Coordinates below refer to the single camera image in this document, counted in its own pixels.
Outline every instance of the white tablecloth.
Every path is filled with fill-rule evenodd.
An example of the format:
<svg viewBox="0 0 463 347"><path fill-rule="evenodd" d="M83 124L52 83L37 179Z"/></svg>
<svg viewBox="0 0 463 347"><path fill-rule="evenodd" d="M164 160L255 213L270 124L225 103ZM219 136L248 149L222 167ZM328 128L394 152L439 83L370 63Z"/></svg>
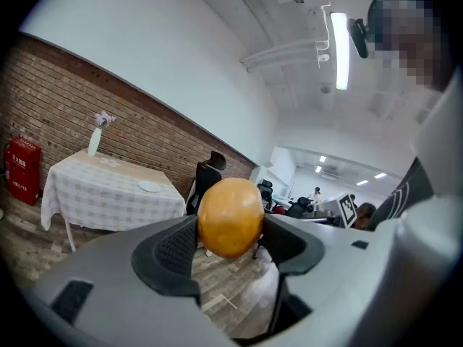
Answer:
<svg viewBox="0 0 463 347"><path fill-rule="evenodd" d="M139 180L160 185L160 192L139 188ZM54 213L68 223L123 231L184 215L185 201L160 171L87 150L50 168L42 199L42 226Z"/></svg>

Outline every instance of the brick wall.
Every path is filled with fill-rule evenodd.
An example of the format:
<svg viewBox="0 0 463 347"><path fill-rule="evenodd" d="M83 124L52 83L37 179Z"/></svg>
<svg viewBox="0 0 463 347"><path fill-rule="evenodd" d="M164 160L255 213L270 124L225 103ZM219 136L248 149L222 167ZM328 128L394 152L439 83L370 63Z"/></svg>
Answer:
<svg viewBox="0 0 463 347"><path fill-rule="evenodd" d="M255 166L127 83L24 35L1 69L0 96L1 145L21 136L42 147L41 188L53 164L88 146L102 110L116 121L103 131L98 151L164 172L185 198L197 162L212 150L225 156L223 177L248 179Z"/></svg>

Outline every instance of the wooden floor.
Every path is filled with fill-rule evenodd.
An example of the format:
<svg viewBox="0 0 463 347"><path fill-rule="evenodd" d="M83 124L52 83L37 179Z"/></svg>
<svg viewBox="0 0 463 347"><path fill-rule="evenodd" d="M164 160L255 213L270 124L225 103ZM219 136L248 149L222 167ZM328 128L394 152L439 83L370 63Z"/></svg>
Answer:
<svg viewBox="0 0 463 347"><path fill-rule="evenodd" d="M41 226L40 200L31 207L1 190L0 252L17 285L23 289L62 261L71 246L64 220L55 215L51 227ZM72 226L77 250L84 243L110 231ZM251 251L238 260L205 256L200 244L193 259L192 278L199 283L201 309L232 338L250 338L267 330L275 301L278 270L264 248L258 258Z"/></svg>

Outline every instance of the table leg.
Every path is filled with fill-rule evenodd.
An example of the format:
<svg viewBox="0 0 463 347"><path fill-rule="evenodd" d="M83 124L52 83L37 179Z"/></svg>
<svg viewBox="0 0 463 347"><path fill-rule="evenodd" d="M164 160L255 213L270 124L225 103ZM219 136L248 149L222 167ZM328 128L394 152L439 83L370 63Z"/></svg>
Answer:
<svg viewBox="0 0 463 347"><path fill-rule="evenodd" d="M64 220L64 223L66 224L67 238L69 239L69 244L71 244L72 251L75 252L75 245L74 239L72 238L71 226L69 222L67 222L67 220Z"/></svg>

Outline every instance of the red fire extinguisher box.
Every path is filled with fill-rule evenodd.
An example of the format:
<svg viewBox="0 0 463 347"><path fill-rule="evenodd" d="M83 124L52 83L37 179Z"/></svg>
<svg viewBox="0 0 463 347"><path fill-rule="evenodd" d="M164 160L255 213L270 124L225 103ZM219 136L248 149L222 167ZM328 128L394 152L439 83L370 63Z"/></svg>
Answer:
<svg viewBox="0 0 463 347"><path fill-rule="evenodd" d="M38 199L41 149L25 139L13 139L5 151L7 189L13 197L34 205Z"/></svg>

